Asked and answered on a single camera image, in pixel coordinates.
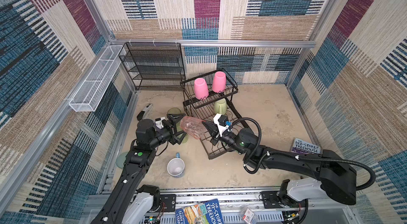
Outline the white blue-handled mug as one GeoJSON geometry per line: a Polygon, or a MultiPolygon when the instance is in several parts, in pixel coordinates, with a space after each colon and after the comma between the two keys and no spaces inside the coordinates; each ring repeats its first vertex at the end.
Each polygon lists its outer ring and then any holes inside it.
{"type": "Polygon", "coordinates": [[[180,178],[185,171],[185,162],[181,159],[180,153],[176,153],[175,158],[167,164],[167,172],[175,178],[180,178]]]}

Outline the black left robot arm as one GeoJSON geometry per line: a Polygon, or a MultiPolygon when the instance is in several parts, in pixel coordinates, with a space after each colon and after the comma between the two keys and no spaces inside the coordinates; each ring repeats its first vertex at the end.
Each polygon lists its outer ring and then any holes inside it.
{"type": "Polygon", "coordinates": [[[162,120],[163,128],[151,119],[138,122],[136,139],[130,145],[120,179],[91,223],[138,224],[149,211],[160,207],[158,187],[143,185],[140,190],[137,188],[158,156],[156,149],[164,143],[182,143],[186,133],[177,130],[177,123],[184,117],[184,113],[168,114],[162,120]]]}

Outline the teal cup behind arm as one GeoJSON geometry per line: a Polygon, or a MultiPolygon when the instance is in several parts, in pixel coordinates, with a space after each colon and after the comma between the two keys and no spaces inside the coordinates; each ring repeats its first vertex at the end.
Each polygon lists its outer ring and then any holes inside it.
{"type": "Polygon", "coordinates": [[[120,169],[124,168],[124,164],[125,164],[125,161],[126,161],[127,154],[128,154],[128,152],[123,152],[117,157],[116,166],[118,168],[120,168],[120,169]]]}

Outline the light green ceramic mug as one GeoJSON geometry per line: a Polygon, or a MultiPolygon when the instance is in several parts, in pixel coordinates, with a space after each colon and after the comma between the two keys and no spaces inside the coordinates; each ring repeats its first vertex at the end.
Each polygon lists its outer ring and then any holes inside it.
{"type": "Polygon", "coordinates": [[[226,99],[220,99],[214,104],[214,113],[225,115],[227,112],[227,101],[226,99]]]}

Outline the pink plastic cup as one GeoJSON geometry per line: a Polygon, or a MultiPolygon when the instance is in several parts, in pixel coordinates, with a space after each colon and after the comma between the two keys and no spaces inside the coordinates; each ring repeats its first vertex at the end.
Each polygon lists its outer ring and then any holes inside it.
{"type": "Polygon", "coordinates": [[[194,93],[195,98],[198,100],[204,100],[209,96],[209,89],[204,78],[194,80],[194,93]]]}
{"type": "Polygon", "coordinates": [[[226,89],[226,74],[222,71],[217,71],[214,74],[212,83],[212,91],[215,93],[222,93],[226,89]]]}

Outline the pink translucent glass cup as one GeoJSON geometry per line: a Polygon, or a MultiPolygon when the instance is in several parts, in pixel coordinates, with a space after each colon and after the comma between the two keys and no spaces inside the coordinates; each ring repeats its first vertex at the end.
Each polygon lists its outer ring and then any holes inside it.
{"type": "Polygon", "coordinates": [[[205,132],[207,131],[202,122],[201,119],[185,116],[180,122],[180,128],[189,136],[201,140],[205,138],[205,132]]]}

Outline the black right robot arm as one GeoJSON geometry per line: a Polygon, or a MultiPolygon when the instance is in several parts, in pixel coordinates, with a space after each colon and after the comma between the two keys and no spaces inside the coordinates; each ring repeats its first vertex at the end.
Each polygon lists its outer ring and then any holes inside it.
{"type": "Polygon", "coordinates": [[[232,150],[243,154],[243,167],[250,174],[259,169],[277,169],[314,178],[321,182],[327,196],[339,203],[356,204],[356,170],[351,161],[340,158],[327,150],[322,154],[295,154],[260,144],[260,137],[249,128],[236,135],[229,128],[221,132],[221,126],[210,121],[202,125],[212,136],[211,142],[223,142],[232,150]]]}

